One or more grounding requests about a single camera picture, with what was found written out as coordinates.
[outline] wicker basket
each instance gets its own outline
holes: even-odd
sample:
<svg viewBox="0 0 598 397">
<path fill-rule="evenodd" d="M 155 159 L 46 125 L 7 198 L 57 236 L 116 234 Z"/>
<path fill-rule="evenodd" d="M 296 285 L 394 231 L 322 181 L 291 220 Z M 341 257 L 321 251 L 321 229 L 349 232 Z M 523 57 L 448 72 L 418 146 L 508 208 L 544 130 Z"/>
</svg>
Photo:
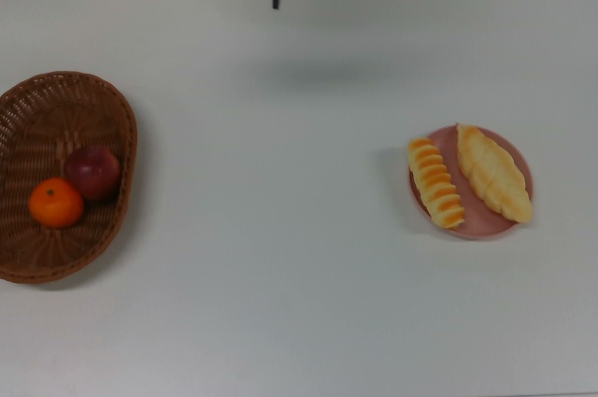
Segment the wicker basket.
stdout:
<svg viewBox="0 0 598 397">
<path fill-rule="evenodd" d="M 87 202 L 83 218 L 61 231 L 29 215 L 40 181 L 63 174 L 76 148 L 104 144 L 122 163 L 118 198 Z M 83 268 L 110 244 L 124 219 L 137 144 L 133 110 L 111 84 L 93 75 L 53 72 L 0 97 L 0 278 L 43 283 Z"/>
</svg>

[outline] basket rim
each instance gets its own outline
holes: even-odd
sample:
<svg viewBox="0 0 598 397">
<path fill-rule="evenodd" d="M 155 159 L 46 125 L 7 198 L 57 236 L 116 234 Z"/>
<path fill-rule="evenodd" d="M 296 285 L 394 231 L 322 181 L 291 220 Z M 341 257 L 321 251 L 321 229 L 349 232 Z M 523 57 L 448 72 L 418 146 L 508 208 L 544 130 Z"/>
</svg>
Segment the basket rim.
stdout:
<svg viewBox="0 0 598 397">
<path fill-rule="evenodd" d="M 122 166 L 123 177 L 121 178 L 121 184 L 124 184 L 127 187 L 121 187 L 121 192 L 116 204 L 115 216 L 110 225 L 106 228 L 104 235 L 95 245 L 85 252 L 84 255 L 56 267 L 41 267 L 39 268 L 39 273 L 33 274 L 31 272 L 12 271 L 6 269 L 3 265 L 0 265 L 0 278 L 13 283 L 41 284 L 59 280 L 76 273 L 93 262 L 107 250 L 108 246 L 120 231 L 131 198 L 137 151 L 137 124 L 135 113 L 130 103 L 122 92 L 112 83 L 90 73 L 72 70 L 57 70 L 41 73 L 19 82 L 0 95 L 0 109 L 9 103 L 12 98 L 18 96 L 27 85 L 52 81 L 64 77 L 90 81 L 94 84 L 94 87 L 104 88 L 121 106 L 123 114 L 128 121 L 128 128 L 126 128 L 128 143 L 125 145 L 125 156 L 123 160 L 124 162 L 127 162 L 127 164 L 126 167 L 125 165 Z"/>
</svg>

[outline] spiral bread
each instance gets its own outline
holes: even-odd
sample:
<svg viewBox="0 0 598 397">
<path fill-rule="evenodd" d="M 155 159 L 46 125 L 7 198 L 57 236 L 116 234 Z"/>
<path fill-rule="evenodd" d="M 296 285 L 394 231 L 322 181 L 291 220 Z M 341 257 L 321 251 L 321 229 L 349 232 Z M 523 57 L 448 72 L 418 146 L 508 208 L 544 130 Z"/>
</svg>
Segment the spiral bread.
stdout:
<svg viewBox="0 0 598 397">
<path fill-rule="evenodd" d="M 523 174 L 511 155 L 476 126 L 457 124 L 457 158 L 473 192 L 486 206 L 508 220 L 532 220 Z"/>
<path fill-rule="evenodd" d="M 452 229 L 464 222 L 465 210 L 461 196 L 451 183 L 440 150 L 429 138 L 415 138 L 409 142 L 409 169 L 434 224 Z"/>
</svg>

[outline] brown basket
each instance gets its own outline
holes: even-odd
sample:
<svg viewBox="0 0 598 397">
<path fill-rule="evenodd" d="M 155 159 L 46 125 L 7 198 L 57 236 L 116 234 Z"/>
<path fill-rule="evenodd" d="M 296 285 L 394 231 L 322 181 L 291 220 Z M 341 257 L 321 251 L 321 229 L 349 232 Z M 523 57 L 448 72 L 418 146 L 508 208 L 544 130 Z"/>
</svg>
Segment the brown basket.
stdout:
<svg viewBox="0 0 598 397">
<path fill-rule="evenodd" d="M 67 156 L 103 144 L 122 163 L 118 198 L 85 203 L 79 223 L 50 230 L 29 214 L 33 188 L 63 175 Z M 119 231 L 137 145 L 133 110 L 111 84 L 93 75 L 53 72 L 30 78 L 0 97 L 0 278 L 43 283 L 97 258 Z"/>
</svg>

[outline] bread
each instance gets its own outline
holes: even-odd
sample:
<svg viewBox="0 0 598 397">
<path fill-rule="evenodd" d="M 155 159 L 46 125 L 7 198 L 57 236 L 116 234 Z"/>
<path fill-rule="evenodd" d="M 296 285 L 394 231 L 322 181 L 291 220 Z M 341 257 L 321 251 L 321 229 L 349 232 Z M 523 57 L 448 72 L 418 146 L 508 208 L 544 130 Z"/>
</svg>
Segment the bread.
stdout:
<svg viewBox="0 0 598 397">
<path fill-rule="evenodd" d="M 457 134 L 459 168 L 476 196 L 509 220 L 531 221 L 525 178 L 511 155 L 476 126 L 457 124 Z"/>
<path fill-rule="evenodd" d="M 409 169 L 434 224 L 452 229 L 463 223 L 465 210 L 461 196 L 451 183 L 440 150 L 429 138 L 415 138 L 409 142 L 407 151 Z"/>
</svg>

